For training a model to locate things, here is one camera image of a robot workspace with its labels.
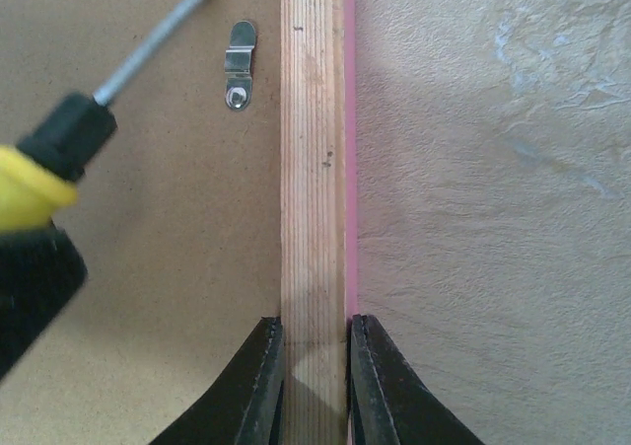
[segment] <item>metal shaft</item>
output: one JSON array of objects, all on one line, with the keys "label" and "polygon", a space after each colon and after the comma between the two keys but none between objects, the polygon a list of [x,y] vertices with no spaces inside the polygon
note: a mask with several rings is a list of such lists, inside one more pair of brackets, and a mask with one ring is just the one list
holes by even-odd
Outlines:
[{"label": "metal shaft", "polygon": [[94,93],[93,98],[102,107],[110,105],[142,66],[156,53],[188,16],[206,0],[182,0],[159,23],[118,69]]}]

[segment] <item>pink strip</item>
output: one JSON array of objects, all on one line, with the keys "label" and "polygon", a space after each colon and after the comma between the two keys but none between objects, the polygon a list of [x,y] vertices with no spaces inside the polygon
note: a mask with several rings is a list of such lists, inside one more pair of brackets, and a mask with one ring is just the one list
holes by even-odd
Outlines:
[{"label": "pink strip", "polygon": [[346,316],[359,313],[357,298],[357,120],[355,114],[355,0],[344,0],[346,127]]}]

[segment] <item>screw head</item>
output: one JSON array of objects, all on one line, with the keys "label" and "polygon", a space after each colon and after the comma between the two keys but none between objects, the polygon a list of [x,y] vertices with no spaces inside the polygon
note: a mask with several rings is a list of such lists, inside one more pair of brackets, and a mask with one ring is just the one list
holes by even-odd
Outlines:
[{"label": "screw head", "polygon": [[226,94],[226,103],[232,110],[241,110],[245,107],[247,92],[242,87],[232,87]]}]

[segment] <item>metal clip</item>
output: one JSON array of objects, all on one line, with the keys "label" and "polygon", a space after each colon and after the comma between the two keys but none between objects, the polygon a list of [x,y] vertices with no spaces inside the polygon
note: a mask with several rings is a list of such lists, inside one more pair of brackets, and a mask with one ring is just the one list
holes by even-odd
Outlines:
[{"label": "metal clip", "polygon": [[226,105],[233,111],[242,111],[252,96],[251,64],[256,46],[256,30],[248,21],[240,21],[230,32],[230,46],[226,50]]}]

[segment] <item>wooden frame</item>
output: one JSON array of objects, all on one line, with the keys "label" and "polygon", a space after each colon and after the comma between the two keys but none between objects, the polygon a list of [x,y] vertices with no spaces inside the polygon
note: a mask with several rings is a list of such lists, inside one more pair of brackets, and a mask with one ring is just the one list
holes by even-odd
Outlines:
[{"label": "wooden frame", "polygon": [[285,443],[342,444],[357,310],[353,0],[281,3]]}]

